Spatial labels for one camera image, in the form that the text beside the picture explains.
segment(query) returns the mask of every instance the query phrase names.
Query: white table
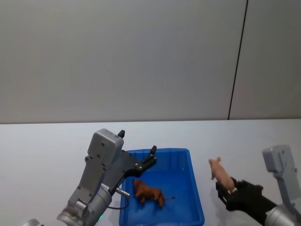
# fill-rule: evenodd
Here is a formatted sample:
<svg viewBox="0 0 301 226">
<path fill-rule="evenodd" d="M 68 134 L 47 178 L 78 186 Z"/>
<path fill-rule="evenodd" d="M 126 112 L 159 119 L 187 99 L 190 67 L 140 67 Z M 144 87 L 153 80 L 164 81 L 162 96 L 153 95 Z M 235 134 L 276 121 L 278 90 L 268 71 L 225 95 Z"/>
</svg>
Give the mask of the white table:
<svg viewBox="0 0 301 226">
<path fill-rule="evenodd" d="M 92 134 L 101 128 L 125 129 L 125 150 L 189 149 L 207 226 L 258 225 L 245 213 L 226 211 L 210 179 L 209 158 L 221 156 L 230 175 L 262 185 L 263 195 L 275 203 L 281 203 L 280 193 L 262 149 L 289 144 L 301 169 L 301 120 L 0 125 L 0 224 L 21 226 L 37 218 L 47 226 L 53 221 L 80 180 Z M 119 204 L 115 194 L 111 205 Z M 97 225 L 119 225 L 119 211 L 106 210 Z"/>
</svg>

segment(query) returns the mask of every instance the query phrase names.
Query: brown toy animal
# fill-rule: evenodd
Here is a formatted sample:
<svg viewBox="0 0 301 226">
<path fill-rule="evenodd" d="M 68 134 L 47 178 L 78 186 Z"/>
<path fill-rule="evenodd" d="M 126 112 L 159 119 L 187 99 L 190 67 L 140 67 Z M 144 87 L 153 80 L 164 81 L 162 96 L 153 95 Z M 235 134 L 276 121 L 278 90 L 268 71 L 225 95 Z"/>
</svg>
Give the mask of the brown toy animal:
<svg viewBox="0 0 301 226">
<path fill-rule="evenodd" d="M 211 179 L 216 178 L 230 193 L 233 193 L 235 188 L 232 178 L 225 171 L 224 167 L 219 163 L 221 161 L 220 157 L 217 157 L 216 160 L 209 159 L 209 164 L 211 167 Z"/>
<path fill-rule="evenodd" d="M 135 198 L 140 198 L 141 204 L 144 204 L 145 200 L 148 199 L 148 200 L 153 200 L 155 202 L 158 202 L 159 207 L 162 208 L 164 201 L 174 199 L 174 197 L 165 198 L 161 189 L 147 186 L 141 180 L 133 179 L 133 187 L 135 192 Z"/>
</svg>

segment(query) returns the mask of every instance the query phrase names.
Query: gray wall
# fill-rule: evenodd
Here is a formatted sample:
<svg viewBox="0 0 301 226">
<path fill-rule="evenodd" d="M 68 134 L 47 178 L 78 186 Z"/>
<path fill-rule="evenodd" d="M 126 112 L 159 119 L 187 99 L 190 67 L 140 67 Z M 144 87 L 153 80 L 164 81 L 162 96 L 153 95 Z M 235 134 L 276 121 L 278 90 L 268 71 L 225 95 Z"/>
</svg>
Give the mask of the gray wall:
<svg viewBox="0 0 301 226">
<path fill-rule="evenodd" d="M 242 0 L 0 1 L 0 123 L 226 119 Z"/>
<path fill-rule="evenodd" d="M 301 1 L 249 1 L 231 119 L 301 117 Z"/>
<path fill-rule="evenodd" d="M 0 123 L 227 119 L 245 5 L 2 0 Z M 230 119 L 301 116 L 300 21 L 249 0 Z"/>
</svg>

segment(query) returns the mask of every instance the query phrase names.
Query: pink toy pig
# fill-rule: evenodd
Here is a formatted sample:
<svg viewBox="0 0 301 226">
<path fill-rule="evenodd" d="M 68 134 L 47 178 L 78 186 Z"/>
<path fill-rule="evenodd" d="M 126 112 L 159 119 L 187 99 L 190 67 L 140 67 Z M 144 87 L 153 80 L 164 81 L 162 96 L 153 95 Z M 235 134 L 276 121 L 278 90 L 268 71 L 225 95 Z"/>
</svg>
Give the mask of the pink toy pig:
<svg viewBox="0 0 301 226">
<path fill-rule="evenodd" d="M 211 167 L 212 180 L 216 178 L 224 188 L 226 188 L 230 193 L 233 192 L 235 185 L 232 178 L 225 171 L 224 167 L 219 163 L 221 161 L 220 157 L 217 157 L 216 160 L 209 159 L 209 164 Z"/>
</svg>

